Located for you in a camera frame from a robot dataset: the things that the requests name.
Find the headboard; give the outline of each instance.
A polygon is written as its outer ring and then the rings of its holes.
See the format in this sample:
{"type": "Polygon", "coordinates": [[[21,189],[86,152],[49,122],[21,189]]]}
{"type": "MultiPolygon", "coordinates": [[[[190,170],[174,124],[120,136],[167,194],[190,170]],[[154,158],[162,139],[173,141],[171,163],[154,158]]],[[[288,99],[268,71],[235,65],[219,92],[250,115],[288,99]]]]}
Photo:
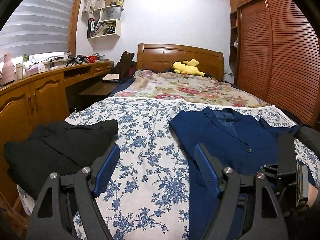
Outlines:
{"type": "Polygon", "coordinates": [[[210,74],[216,80],[223,80],[223,53],[197,47],[174,44],[138,45],[137,69],[163,71],[176,61],[192,60],[199,62],[199,71],[210,74]]]}

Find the red object on shelf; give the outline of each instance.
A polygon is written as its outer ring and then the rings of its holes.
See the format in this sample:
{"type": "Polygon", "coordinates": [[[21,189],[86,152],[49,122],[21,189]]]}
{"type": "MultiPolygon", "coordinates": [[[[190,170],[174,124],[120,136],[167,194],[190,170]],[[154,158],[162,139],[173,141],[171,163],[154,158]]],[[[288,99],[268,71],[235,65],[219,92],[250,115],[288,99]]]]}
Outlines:
{"type": "Polygon", "coordinates": [[[87,59],[89,60],[89,63],[96,62],[97,56],[88,56],[87,59]]]}

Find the sliding closet door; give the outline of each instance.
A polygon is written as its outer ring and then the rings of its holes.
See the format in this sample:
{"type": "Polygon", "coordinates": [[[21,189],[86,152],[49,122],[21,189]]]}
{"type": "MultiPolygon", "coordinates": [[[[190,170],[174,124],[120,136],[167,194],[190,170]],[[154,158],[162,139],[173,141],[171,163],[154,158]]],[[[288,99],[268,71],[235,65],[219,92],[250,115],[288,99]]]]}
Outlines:
{"type": "Polygon", "coordinates": [[[267,4],[273,56],[266,101],[311,123],[319,87],[316,33],[292,0],[267,0],[267,4]]]}
{"type": "Polygon", "coordinates": [[[271,67],[272,37],[264,0],[254,0],[240,9],[241,54],[237,85],[265,99],[271,67]]]}

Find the yellow plush toy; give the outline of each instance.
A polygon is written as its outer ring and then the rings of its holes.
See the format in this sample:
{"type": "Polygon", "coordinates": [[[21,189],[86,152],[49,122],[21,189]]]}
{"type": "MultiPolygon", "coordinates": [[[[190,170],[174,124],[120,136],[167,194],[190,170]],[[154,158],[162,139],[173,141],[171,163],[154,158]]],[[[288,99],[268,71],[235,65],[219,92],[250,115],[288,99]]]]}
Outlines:
{"type": "Polygon", "coordinates": [[[188,75],[199,75],[199,76],[204,76],[203,72],[200,72],[198,68],[196,67],[199,64],[198,61],[195,59],[192,59],[190,61],[184,61],[183,63],[181,62],[175,62],[172,65],[172,68],[174,69],[175,73],[178,74],[188,74],[188,75]]]}

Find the gray striped blind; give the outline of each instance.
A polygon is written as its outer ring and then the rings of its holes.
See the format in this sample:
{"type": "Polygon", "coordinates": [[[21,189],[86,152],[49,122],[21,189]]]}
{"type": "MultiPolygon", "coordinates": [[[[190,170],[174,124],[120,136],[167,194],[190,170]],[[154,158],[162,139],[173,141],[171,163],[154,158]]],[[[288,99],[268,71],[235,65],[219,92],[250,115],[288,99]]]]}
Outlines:
{"type": "Polygon", "coordinates": [[[0,31],[0,54],[67,51],[73,0],[23,0],[0,31]]]}

